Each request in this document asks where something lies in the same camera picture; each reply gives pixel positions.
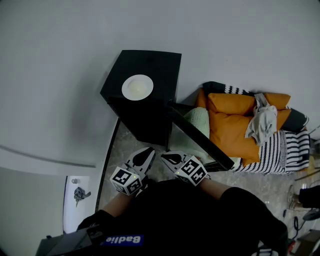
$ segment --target marble floor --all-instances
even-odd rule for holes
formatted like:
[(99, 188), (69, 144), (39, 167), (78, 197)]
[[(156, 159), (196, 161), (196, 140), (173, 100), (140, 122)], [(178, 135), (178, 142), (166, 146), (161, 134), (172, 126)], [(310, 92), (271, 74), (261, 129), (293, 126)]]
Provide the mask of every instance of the marble floor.
[[(121, 122), (112, 146), (109, 162), (104, 177), (103, 187), (100, 195), (99, 209), (103, 208), (118, 192), (110, 182), (110, 177), (117, 166), (129, 157), (129, 155), (141, 148), (153, 147), (156, 151), (156, 157), (148, 176), (156, 181), (165, 181), (172, 178), (172, 173), (163, 166), (160, 155), (165, 152), (163, 146), (144, 143), (136, 140), (126, 126)], [(302, 216), (307, 212), (303, 209), (286, 210), (286, 216), (283, 217), (284, 210), (287, 208), (287, 193), (290, 185), (294, 185), (296, 193), (299, 192), (305, 181), (294, 181), (297, 174), (292, 175), (263, 175), (260, 173), (233, 173), (232, 171), (211, 172), (213, 180), (227, 184), (229, 186), (245, 189), (260, 200), (265, 202), (269, 210), (275, 217), (283, 221), (289, 231), (289, 238), (292, 238), (296, 231), (294, 230), (294, 216), (298, 216), (299, 225), (302, 224)], [(299, 231), (299, 236), (309, 229), (320, 230), (320, 220), (307, 221)]]

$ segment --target white plate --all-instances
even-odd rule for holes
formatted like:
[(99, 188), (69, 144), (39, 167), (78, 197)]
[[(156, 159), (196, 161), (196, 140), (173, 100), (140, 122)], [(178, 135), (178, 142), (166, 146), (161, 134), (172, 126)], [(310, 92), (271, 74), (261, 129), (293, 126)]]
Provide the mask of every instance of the white plate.
[(128, 100), (140, 101), (148, 97), (154, 89), (154, 82), (149, 76), (136, 74), (129, 77), (122, 85), (122, 94)]

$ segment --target striped blanket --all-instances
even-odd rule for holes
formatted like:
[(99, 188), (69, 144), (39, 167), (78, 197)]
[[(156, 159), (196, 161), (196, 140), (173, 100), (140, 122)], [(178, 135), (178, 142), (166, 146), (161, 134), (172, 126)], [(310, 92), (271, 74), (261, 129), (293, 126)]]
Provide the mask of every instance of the striped blanket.
[(224, 86), (224, 93), (225, 94), (241, 94), (241, 95), (247, 95), (247, 96), (255, 96), (253, 92), (246, 91), (244, 89), (232, 86), (232, 85), (225, 85)]
[(280, 130), (269, 138), (259, 150), (260, 162), (234, 166), (237, 172), (289, 175), (309, 166), (310, 138), (308, 131), (295, 134)]

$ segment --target black pillow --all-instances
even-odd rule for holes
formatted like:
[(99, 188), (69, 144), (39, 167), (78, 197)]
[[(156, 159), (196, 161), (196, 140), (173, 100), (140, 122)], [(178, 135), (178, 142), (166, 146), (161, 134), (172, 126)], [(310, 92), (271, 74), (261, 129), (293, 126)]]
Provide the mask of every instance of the black pillow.
[(291, 113), (287, 120), (284, 122), (281, 129), (289, 132), (298, 133), (305, 128), (308, 122), (309, 117), (291, 108)]
[(247, 96), (254, 97), (255, 94), (253, 92), (246, 91), (244, 89), (240, 89), (235, 86), (225, 85), (219, 82), (205, 82), (202, 84), (204, 94), (208, 97), (209, 94), (242, 94)]
[[(242, 94), (247, 96), (255, 96), (255, 93), (246, 91), (244, 89), (240, 89), (235, 86), (225, 85), (219, 82), (205, 82), (202, 84), (204, 94), (208, 97), (209, 94)], [(302, 131), (307, 123), (309, 122), (309, 117), (304, 115), (303, 113), (291, 108), (291, 113), (287, 120), (284, 122), (281, 127), (282, 130), (298, 133)]]

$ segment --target orange cushion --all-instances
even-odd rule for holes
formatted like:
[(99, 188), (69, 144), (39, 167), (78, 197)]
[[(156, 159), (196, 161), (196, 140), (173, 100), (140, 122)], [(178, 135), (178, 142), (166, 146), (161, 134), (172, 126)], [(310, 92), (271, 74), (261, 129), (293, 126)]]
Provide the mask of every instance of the orange cushion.
[(227, 115), (209, 110), (209, 118), (210, 141), (228, 157), (248, 159), (252, 163), (260, 162), (256, 140), (253, 137), (245, 138), (252, 116)]
[(264, 96), (269, 104), (275, 106), (277, 110), (286, 109), (286, 105), (291, 98), (290, 95), (281, 93), (265, 93)]
[(227, 115), (241, 116), (251, 114), (255, 105), (255, 97), (228, 93), (210, 93), (207, 102), (208, 110), (225, 113)]
[(205, 95), (205, 91), (203, 88), (200, 88), (199, 92), (198, 92), (198, 96), (196, 97), (196, 101), (195, 101), (195, 105), (196, 108), (197, 107), (201, 107), (201, 108), (207, 108), (207, 97)]

